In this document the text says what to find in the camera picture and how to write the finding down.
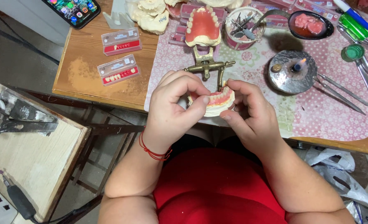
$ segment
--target wall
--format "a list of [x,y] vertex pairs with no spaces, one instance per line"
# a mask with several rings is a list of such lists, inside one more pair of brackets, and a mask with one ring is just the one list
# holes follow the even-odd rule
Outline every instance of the wall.
[[0,11],[64,46],[70,26],[41,0],[0,0]]

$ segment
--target red string bracelet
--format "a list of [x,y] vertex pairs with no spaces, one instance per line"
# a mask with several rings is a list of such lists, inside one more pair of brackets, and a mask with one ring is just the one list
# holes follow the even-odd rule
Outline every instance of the red string bracelet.
[[156,160],[159,160],[159,161],[166,161],[169,156],[170,156],[170,153],[171,153],[171,146],[169,147],[168,151],[165,153],[165,154],[156,154],[154,152],[151,152],[151,150],[149,150],[145,144],[144,144],[144,140],[142,139],[142,134],[144,133],[144,131],[141,132],[140,134],[140,146],[144,149],[144,151],[146,151],[149,156],[152,157],[152,159],[156,159]]

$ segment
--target fingernail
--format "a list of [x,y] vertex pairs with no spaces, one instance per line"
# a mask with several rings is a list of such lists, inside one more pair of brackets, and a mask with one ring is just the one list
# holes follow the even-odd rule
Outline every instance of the fingernail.
[[203,102],[204,102],[205,104],[208,104],[208,103],[209,103],[209,101],[210,101],[210,97],[209,97],[209,96],[206,96],[205,98],[203,98]]
[[231,117],[229,115],[225,115],[224,117],[222,117],[222,119],[224,119],[225,121],[231,120]]

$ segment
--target person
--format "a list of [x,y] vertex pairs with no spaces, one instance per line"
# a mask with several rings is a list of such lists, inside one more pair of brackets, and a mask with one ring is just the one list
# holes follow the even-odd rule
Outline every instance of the person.
[[[354,223],[332,186],[281,138],[261,90],[240,80],[227,85],[235,91],[235,110],[220,117],[259,160],[213,147],[169,157],[205,114],[210,94],[197,76],[169,71],[152,93],[145,130],[107,181],[98,223]],[[200,97],[185,110],[177,102],[189,92]],[[237,113],[243,108],[250,115],[245,120]]]

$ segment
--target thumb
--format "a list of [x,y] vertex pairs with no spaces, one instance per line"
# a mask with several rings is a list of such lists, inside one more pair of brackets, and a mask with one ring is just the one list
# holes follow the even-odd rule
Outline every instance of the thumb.
[[220,117],[231,126],[238,137],[244,137],[251,132],[251,128],[246,124],[239,113],[233,110],[221,112]]
[[210,101],[209,96],[200,96],[182,114],[187,121],[196,120],[198,122],[206,113],[206,106]]

